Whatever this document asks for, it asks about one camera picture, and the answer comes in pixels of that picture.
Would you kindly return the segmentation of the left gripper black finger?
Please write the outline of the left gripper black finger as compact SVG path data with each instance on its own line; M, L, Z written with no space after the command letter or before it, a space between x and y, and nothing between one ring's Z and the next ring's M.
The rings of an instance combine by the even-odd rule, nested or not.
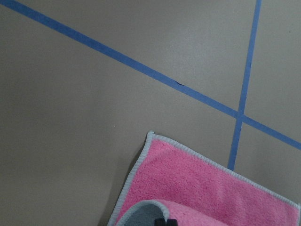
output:
M155 219L155 226L176 226L176 220L175 219L167 219L164 218L158 218Z

